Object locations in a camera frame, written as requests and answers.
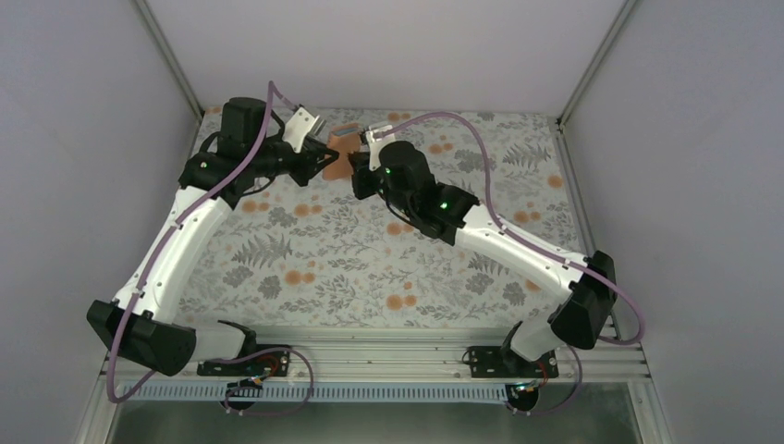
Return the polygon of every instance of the white wall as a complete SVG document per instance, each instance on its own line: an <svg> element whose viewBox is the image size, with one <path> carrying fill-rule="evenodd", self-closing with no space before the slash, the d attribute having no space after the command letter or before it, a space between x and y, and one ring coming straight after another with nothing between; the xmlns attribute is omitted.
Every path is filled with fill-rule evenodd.
<svg viewBox="0 0 784 444"><path fill-rule="evenodd" d="M681 443L780 442L784 4L643 1L568 123Z"/></svg>
<svg viewBox="0 0 784 444"><path fill-rule="evenodd" d="M0 60L0 441L69 442L195 118L128 1L4 2Z"/></svg>
<svg viewBox="0 0 784 444"><path fill-rule="evenodd" d="M202 105L558 115L623 0L148 0Z"/></svg>

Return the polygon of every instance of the floral tablecloth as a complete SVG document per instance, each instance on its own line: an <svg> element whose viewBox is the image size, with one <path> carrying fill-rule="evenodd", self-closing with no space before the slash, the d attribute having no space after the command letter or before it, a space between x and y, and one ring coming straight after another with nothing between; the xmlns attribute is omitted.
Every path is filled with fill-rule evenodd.
<svg viewBox="0 0 784 444"><path fill-rule="evenodd" d="M194 151L219 129L207 110ZM330 128L400 123L421 113L319 109ZM280 110L283 119L287 110ZM547 118L461 113L492 157L496 209L577 250L577 230ZM482 157L458 122L436 119L398 134L424 151L439 181L484 195ZM547 308L525 277L479 254L414 232L377 198L358 201L349 179L298 187L278 178L244 198L209 243L180 302L178 322L312 327L509 327Z"/></svg>

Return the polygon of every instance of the orange object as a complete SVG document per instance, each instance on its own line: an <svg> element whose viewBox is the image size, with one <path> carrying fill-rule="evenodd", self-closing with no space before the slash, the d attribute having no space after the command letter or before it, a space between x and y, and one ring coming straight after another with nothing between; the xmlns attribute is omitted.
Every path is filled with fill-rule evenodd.
<svg viewBox="0 0 784 444"><path fill-rule="evenodd" d="M343 130L356 129L354 132L337 136L336 133L341 133ZM329 139L326 142L326 147L338 152L337 160L324 168L324 180L337 180L350 178L353 174L353 169L349 163L349 154L356 153L360 150L360 124L349 123L334 127L329 131Z"/></svg>

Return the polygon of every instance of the gray floor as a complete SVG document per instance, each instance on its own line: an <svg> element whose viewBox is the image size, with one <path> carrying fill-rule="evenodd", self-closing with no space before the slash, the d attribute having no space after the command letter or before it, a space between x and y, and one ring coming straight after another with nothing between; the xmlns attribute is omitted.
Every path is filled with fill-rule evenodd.
<svg viewBox="0 0 784 444"><path fill-rule="evenodd" d="M544 388L541 407L569 391L568 385ZM568 410L532 418L481 404L314 403L294 416L259 419L226 415L213 402L129 401L120 407L110 437L116 444L640 442L623 384L589 385Z"/></svg>

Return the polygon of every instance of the black mounting plate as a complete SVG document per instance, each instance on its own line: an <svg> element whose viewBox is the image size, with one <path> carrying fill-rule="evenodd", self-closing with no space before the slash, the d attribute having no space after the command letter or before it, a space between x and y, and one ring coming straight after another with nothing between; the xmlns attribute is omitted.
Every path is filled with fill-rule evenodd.
<svg viewBox="0 0 784 444"><path fill-rule="evenodd" d="M256 350L254 352L260 352L262 350L271 349L273 347L289 348L288 345L256 344ZM274 375L271 376L287 376L288 363L291 359L288 351L273 351L271 353L265 354L264 356L270 355L275 356L275 358L280 362L277 371ZM259 358L239 364L219 364L208 361L199 364L199 368L196 370L196 374L199 376L258 376L262 375L264 370L270 368L269 360L261 358L263 357L260 356Z"/></svg>
<svg viewBox="0 0 784 444"><path fill-rule="evenodd" d="M541 363L548 378L558 376L556 353L549 351L536 362ZM542 368L536 362L529 363L518 358L514 368L509 368L501 355L501 347L475 346L469 347L464 355L464 363L471 368L471 377L500 379L511 377L542 377Z"/></svg>

